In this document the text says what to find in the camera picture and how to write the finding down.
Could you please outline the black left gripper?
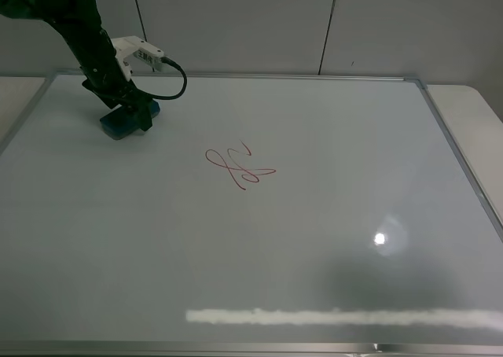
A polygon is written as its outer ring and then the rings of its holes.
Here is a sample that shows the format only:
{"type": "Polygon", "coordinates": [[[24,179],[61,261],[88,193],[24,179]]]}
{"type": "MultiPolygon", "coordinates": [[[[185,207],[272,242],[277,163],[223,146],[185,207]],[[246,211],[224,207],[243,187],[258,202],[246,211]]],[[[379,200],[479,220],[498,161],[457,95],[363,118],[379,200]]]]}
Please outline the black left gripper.
{"type": "Polygon", "coordinates": [[[124,78],[115,52],[83,53],[80,55],[80,68],[86,77],[82,86],[109,109],[124,104],[133,131],[148,131],[152,127],[152,99],[136,94],[131,81],[124,78]]]}

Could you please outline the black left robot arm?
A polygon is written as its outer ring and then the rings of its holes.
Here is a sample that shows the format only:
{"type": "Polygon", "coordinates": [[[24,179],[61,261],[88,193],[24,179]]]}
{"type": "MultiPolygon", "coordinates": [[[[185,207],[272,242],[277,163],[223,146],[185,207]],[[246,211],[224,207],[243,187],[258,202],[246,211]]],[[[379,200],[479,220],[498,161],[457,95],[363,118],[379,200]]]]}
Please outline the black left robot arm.
{"type": "Polygon", "coordinates": [[[96,0],[1,0],[1,14],[10,19],[46,22],[62,36],[79,62],[86,89],[110,109],[123,106],[139,129],[152,127],[152,99],[125,78],[112,41],[102,27],[96,0]]]}

